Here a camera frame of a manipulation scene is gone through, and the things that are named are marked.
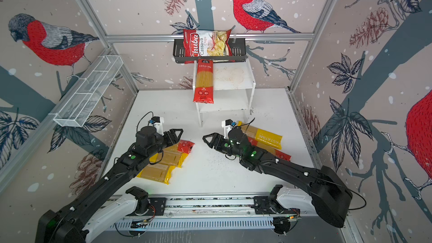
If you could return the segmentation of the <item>red spaghetti bag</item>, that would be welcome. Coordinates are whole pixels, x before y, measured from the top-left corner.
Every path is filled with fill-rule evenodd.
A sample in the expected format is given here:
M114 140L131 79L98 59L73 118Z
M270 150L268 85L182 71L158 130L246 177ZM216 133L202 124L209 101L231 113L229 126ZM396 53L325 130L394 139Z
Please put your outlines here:
M195 103L214 103L213 61L201 59L197 63L195 90L193 100Z
M164 152L190 154L194 145L191 141L180 140L179 143L165 148Z
M248 141L253 146L259 147L259 148L264 149L264 150L267 150L269 153L271 153L272 155L274 155L274 156L276 156L276 157L278 157L280 159L283 159L283 160L286 160L286 161L290 161L290 159L291 159L290 155L288 155L286 153L283 153L280 150L275 149L275 148L273 148L271 146L268 146L268 145L266 145L266 144L264 144L262 142L259 142L259 141L257 141L254 138L248 137Z

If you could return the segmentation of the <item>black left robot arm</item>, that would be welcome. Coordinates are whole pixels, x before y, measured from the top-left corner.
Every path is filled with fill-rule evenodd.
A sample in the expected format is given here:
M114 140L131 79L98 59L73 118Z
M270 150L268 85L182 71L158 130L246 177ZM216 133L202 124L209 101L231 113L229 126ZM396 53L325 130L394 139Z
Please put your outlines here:
M85 225L97 210L150 165L151 157L179 143L182 134L183 129L170 129L161 135L153 126L141 128L136 133L136 142L118 158L102 179L59 211L48 210L40 217L35 242L84 243L90 239L90 229L86 229Z

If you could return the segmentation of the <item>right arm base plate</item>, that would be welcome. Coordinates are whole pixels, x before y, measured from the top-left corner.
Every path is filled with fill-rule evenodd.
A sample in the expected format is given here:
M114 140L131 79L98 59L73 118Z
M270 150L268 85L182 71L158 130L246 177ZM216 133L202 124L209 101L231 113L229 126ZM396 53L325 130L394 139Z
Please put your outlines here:
M252 209L256 214L295 214L300 215L299 209L284 208L277 201L277 193L282 189L283 185L277 184L268 196L255 196L253 197Z

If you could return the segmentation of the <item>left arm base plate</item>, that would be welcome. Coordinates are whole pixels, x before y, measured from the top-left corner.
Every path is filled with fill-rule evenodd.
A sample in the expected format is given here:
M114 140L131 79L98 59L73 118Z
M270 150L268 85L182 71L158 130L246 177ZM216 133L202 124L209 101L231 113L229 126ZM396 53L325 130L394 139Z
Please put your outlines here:
M134 207L134 211L129 214L132 216L163 216L165 211L165 206L167 203L167 198L164 197L149 197L147 191L139 188L132 187L126 191L126 194L131 194L135 202L137 203Z

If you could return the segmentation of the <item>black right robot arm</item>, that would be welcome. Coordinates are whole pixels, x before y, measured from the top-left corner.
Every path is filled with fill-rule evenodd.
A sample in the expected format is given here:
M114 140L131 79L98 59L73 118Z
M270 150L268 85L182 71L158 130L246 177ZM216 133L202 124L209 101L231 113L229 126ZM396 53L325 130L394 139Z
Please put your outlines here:
M239 127L230 130L226 138L212 133L202 140L217 152L238 156L250 171L272 175L305 191L319 217L334 227L344 226L353 194L328 166L310 168L280 159L251 144Z

